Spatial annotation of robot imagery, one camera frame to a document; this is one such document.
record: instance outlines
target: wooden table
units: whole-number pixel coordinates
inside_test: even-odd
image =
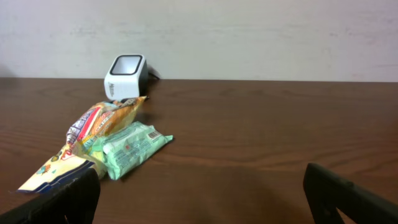
[[[94,223],[313,223],[317,162],[398,202],[398,83],[161,80],[137,119],[175,141],[101,183]],[[102,80],[0,79],[0,212],[65,143]]]

